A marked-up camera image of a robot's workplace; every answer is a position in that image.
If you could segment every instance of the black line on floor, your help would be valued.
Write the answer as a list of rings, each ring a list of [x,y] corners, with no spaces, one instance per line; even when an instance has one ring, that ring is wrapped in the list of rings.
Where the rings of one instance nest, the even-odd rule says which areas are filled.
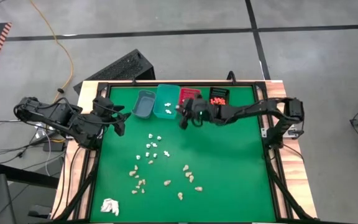
[[[146,31],[146,32],[122,32],[105,34],[73,34],[56,35],[59,40],[73,39],[94,39],[94,38],[113,38],[113,37],[150,37],[160,35],[194,35],[194,34],[236,34],[252,32],[251,28],[223,28],[223,29],[192,29],[192,30],[164,30],[164,31]],[[33,37],[8,37],[7,41],[25,41],[25,40],[54,40],[53,36],[33,36]]]
[[[262,41],[260,40],[254,10],[252,9],[251,1],[250,0],[245,0],[245,1],[246,1],[246,5],[247,5],[249,20],[251,22],[252,33],[254,35],[256,51],[258,53],[260,66],[262,68],[262,75],[264,76],[264,78],[266,80],[270,80],[271,77],[270,77],[269,70],[268,70],[268,67],[267,67],[264,48],[262,47]]]
[[[266,27],[266,28],[258,28],[258,31],[259,32],[294,32],[294,31],[349,30],[349,29],[358,29],[358,25],[306,26],[306,27]]]

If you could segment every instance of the food pellet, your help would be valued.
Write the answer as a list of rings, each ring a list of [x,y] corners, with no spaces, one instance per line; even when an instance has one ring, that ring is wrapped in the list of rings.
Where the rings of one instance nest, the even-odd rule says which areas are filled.
[[[178,193],[178,198],[179,198],[179,200],[183,200],[183,193],[182,192]]]
[[[168,186],[169,184],[171,184],[171,180],[166,180],[166,181],[164,181],[164,185],[165,185],[165,186]]]

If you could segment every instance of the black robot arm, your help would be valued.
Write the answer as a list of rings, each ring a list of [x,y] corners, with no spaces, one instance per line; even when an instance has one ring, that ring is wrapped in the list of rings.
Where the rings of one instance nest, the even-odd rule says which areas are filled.
[[[277,105],[284,103],[282,113]],[[177,106],[177,111],[182,115],[180,127],[186,129],[188,120],[195,126],[203,125],[203,121],[217,125],[227,125],[238,119],[257,115],[272,115],[278,118],[278,123],[267,130],[265,143],[271,147],[282,147],[283,135],[293,124],[304,120],[303,103],[296,98],[267,98],[252,105],[231,106],[212,105],[197,95],[194,100],[187,99],[183,105]]]
[[[14,107],[14,114],[23,122],[41,122],[56,129],[62,136],[72,136],[80,147],[98,150],[101,147],[101,134],[109,125],[114,131],[124,135],[124,121],[131,115],[119,111],[123,106],[115,106],[101,96],[93,100],[93,111],[81,114],[82,108],[71,105],[66,98],[60,98],[48,105],[35,97],[25,97]]]

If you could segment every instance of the green table surface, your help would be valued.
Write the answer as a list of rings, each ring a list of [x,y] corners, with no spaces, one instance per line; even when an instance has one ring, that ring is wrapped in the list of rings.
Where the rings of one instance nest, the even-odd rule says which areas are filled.
[[[254,102],[251,87],[225,87],[230,90],[230,104]],[[209,88],[200,87],[208,98]],[[130,111],[139,90],[156,87],[115,87],[110,99]],[[91,222],[274,222],[272,195],[256,117],[241,119],[227,126],[205,123],[201,128],[191,123],[180,129],[176,119],[152,115],[141,119],[132,115],[126,122],[125,135],[119,137],[110,128],[104,135],[98,176],[94,190]],[[156,142],[157,148],[146,149]],[[170,157],[163,155],[168,151]],[[189,165],[193,183],[182,168]],[[129,176],[137,165],[139,179],[145,179],[142,194],[135,186],[139,179]],[[164,186],[165,180],[171,184]],[[195,187],[202,187],[197,192]],[[178,193],[183,192],[183,200]],[[102,213],[103,200],[119,202],[119,215]]]

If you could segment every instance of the black box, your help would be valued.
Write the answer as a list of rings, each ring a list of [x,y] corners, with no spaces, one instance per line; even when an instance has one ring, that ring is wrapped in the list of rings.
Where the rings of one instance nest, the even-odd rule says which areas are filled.
[[[153,65],[137,50],[133,50],[87,80],[155,80]],[[82,82],[73,88],[80,94]]]

